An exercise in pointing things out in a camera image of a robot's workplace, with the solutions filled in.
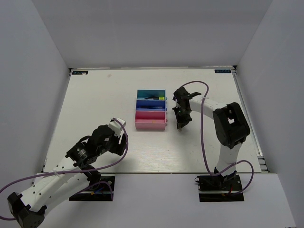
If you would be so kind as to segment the purple cap black highlighter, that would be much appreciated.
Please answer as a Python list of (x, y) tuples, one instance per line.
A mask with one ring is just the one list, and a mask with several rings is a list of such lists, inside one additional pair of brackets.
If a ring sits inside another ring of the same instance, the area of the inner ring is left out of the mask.
[(158, 97), (158, 96), (151, 96), (151, 97), (144, 98), (144, 100), (159, 100), (159, 99), (160, 99), (160, 97)]

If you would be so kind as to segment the blue ink pen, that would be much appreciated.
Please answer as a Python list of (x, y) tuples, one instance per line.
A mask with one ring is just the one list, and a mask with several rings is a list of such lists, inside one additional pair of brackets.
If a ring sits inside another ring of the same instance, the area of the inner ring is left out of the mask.
[(162, 106), (139, 106), (138, 109), (163, 109)]

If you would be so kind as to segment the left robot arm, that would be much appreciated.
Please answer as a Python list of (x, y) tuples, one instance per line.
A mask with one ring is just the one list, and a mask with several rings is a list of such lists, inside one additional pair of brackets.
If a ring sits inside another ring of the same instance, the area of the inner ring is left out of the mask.
[(111, 185), (92, 164), (105, 152), (126, 155), (125, 126), (120, 118), (99, 126), (81, 138), (52, 172), (37, 175), (40, 179), (27, 190), (11, 193), (7, 198), (9, 210), (20, 227), (37, 228), (54, 207), (83, 191), (95, 193), (108, 188), (113, 196)]

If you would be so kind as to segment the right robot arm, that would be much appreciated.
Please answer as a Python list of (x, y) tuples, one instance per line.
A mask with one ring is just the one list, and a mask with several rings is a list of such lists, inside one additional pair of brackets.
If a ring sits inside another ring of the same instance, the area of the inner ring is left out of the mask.
[[(250, 128), (240, 105), (236, 102), (223, 104), (204, 97), (199, 92), (189, 93), (184, 87), (173, 93), (175, 107), (173, 108), (177, 129), (181, 130), (192, 121), (191, 112), (201, 114), (200, 136), (205, 167), (214, 176), (215, 185), (219, 189), (226, 189), (231, 185), (236, 175), (236, 164), (239, 150), (250, 135)], [(213, 120), (215, 132), (220, 142), (218, 163), (211, 172), (206, 158), (203, 140), (203, 117)]]

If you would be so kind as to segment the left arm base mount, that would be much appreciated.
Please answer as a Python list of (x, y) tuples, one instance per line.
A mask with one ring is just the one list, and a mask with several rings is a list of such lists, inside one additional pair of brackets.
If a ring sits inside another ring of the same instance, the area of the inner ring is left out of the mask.
[(69, 201), (111, 202), (114, 199), (115, 175), (101, 176), (99, 183), (90, 189), (71, 196)]

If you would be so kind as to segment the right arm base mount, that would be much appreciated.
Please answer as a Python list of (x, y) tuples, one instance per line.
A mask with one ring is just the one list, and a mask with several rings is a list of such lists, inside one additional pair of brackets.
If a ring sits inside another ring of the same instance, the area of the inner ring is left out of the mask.
[(219, 176), (197, 176), (194, 180), (198, 185), (200, 202), (243, 202), (241, 191), (242, 183), (240, 176), (236, 175), (224, 183), (220, 182)]

